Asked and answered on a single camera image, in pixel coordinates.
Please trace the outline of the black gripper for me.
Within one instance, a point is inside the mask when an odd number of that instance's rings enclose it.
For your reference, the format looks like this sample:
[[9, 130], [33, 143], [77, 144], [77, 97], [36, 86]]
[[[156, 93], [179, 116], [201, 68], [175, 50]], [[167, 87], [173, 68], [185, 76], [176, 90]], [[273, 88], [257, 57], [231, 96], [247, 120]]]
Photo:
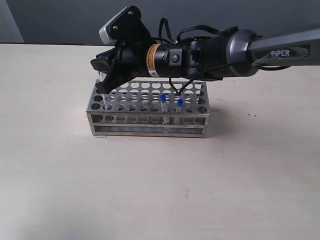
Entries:
[[90, 61], [94, 70], [106, 73], [106, 94], [134, 78], [191, 78], [198, 72], [192, 55], [178, 42], [154, 39], [143, 24], [126, 25], [121, 32], [117, 48]]

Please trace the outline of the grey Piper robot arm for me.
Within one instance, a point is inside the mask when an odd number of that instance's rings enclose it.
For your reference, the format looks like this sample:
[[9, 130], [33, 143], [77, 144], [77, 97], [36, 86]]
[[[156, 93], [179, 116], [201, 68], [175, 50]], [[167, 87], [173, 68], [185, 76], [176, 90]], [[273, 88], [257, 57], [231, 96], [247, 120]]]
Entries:
[[158, 36], [143, 28], [115, 42], [114, 47], [91, 60], [94, 70], [105, 78], [96, 84], [108, 94], [135, 78], [183, 78], [193, 81], [221, 81], [250, 77], [259, 70], [280, 71], [293, 66], [320, 63], [320, 28], [310, 26], [273, 36], [236, 26], [218, 30], [195, 25], [183, 33], [204, 31], [205, 36], [172, 38], [168, 21], [162, 19]]

